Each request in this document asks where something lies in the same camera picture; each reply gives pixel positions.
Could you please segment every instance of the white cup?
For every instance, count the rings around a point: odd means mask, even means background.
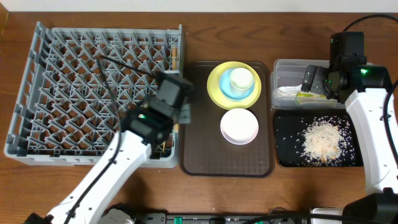
[[[253,83],[253,74],[245,68],[235,68],[229,75],[229,88],[236,97],[245,95]]]
[[[220,129],[230,143],[243,145],[253,141],[257,136],[259,123],[250,111],[236,108],[224,114]]]

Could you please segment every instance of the blue plate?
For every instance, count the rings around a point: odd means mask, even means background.
[[[250,96],[250,94],[254,90],[254,85],[252,85],[250,87],[250,89],[243,96],[236,96],[236,95],[232,94],[231,90],[229,89],[229,76],[231,75],[231,72],[234,69],[235,68],[230,68],[227,71],[223,72],[223,74],[221,75],[221,78],[220,78],[220,82],[219,82],[220,90],[224,94],[225,97],[227,97],[231,100],[234,100],[234,101],[240,101],[240,100],[243,100],[246,97]]]

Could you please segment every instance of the yellow plate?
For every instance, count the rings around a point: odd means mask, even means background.
[[[245,99],[241,101],[231,101],[220,90],[220,78],[223,72],[227,71],[230,68],[246,68],[252,74],[254,78],[254,90],[253,92]],[[210,95],[210,98],[220,107],[231,110],[235,108],[248,108],[253,105],[257,99],[260,97],[261,93],[261,81],[260,77],[256,71],[249,65],[246,65],[242,62],[225,62],[221,65],[218,65],[211,71],[209,78],[207,79],[207,92]]]

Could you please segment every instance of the gray dish rack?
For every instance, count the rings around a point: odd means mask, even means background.
[[[118,126],[108,91],[95,64],[99,54],[154,72],[182,75],[183,32],[144,29],[48,29],[37,23],[6,139],[7,157],[28,165],[95,164]],[[177,69],[171,50],[177,48]],[[101,61],[117,95],[118,111],[134,109],[157,94],[157,82],[113,62]],[[170,134],[160,159],[143,167],[178,164],[178,131]]]

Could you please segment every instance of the green light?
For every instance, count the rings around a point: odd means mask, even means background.
[[[362,73],[362,75],[365,75],[365,74],[367,74],[367,72],[368,72],[369,70],[366,70],[366,69],[361,69],[361,73]]]

